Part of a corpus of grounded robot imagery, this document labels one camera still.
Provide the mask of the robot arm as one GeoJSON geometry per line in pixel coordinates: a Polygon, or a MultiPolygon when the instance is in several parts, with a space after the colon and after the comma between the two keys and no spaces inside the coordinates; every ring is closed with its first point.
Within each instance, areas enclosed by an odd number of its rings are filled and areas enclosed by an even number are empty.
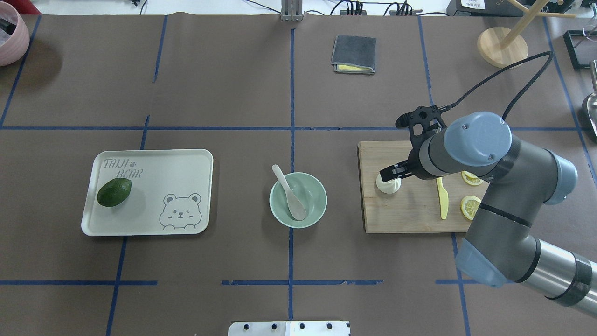
{"type": "Polygon", "coordinates": [[[574,164],[520,140],[492,112],[475,112],[447,126],[434,106],[399,117],[412,150],[380,171],[382,181],[433,180],[462,171],[488,183],[461,242],[456,268],[478,283],[521,284],[546,299],[596,316],[596,263],[531,236],[543,205],[559,204],[578,179],[574,164]]]}

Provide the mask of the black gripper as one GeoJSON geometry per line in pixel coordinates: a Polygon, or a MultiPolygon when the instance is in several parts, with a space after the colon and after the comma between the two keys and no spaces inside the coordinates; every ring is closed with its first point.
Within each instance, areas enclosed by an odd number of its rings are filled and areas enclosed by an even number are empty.
{"type": "Polygon", "coordinates": [[[426,170],[424,170],[420,162],[419,151],[414,148],[409,152],[409,156],[405,161],[397,162],[394,165],[390,165],[380,170],[379,175],[383,183],[395,179],[409,178],[411,176],[425,180],[426,170]]]}

